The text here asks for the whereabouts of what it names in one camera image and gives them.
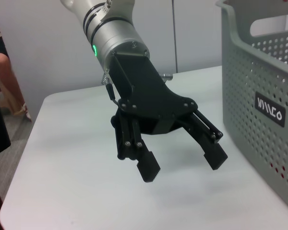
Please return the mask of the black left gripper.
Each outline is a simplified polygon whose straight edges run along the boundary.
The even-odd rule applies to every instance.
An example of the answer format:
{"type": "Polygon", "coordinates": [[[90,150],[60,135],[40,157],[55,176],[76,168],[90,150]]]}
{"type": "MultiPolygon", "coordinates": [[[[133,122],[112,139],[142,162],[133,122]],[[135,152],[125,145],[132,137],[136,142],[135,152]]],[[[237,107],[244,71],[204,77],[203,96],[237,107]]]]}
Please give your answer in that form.
{"type": "Polygon", "coordinates": [[[171,91],[147,57],[113,55],[109,74],[120,95],[119,108],[111,118],[117,157],[138,161],[143,181],[150,183],[160,166],[141,133],[159,135],[178,129],[178,120],[195,113],[198,105],[171,91]]]}

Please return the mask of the grey-green perforated storage bin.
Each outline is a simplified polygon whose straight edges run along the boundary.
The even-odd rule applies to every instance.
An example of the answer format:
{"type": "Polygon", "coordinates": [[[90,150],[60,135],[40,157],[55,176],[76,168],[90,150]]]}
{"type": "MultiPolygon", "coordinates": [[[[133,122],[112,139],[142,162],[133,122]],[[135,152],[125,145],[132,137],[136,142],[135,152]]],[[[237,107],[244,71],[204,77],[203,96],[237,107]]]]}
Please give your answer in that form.
{"type": "Polygon", "coordinates": [[[288,15],[282,0],[218,0],[223,123],[233,142],[288,205],[288,184],[269,167],[288,164],[288,31],[254,36],[260,19],[288,15]]]}

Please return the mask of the bare leg of person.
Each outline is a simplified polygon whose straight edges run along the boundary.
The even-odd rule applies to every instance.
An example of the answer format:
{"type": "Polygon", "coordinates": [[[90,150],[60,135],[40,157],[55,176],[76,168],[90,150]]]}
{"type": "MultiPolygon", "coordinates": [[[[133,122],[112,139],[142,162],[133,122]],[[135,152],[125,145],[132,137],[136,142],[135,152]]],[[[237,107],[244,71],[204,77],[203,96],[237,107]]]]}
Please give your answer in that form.
{"type": "Polygon", "coordinates": [[[3,53],[0,53],[0,80],[21,105],[23,112],[26,113],[24,97],[12,70],[11,62],[3,53]]]}

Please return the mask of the large red toy block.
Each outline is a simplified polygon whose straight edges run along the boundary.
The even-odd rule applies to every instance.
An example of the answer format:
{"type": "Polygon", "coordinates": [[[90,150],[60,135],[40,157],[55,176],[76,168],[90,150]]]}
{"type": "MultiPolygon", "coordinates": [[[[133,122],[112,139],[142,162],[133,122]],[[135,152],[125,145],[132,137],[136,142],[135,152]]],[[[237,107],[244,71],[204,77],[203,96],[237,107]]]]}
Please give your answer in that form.
{"type": "Polygon", "coordinates": [[[277,164],[277,162],[270,162],[269,167],[272,169],[274,174],[288,184],[288,164],[277,164]]]}

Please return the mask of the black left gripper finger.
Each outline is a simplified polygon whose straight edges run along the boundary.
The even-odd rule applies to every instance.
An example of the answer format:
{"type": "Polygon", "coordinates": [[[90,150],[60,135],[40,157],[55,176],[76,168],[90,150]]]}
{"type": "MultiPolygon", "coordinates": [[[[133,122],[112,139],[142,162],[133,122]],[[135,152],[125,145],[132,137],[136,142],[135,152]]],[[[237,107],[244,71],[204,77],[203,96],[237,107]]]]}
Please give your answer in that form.
{"type": "Polygon", "coordinates": [[[176,122],[201,146],[212,170],[217,170],[228,158],[220,144],[223,133],[200,111],[180,116],[176,122]]]}

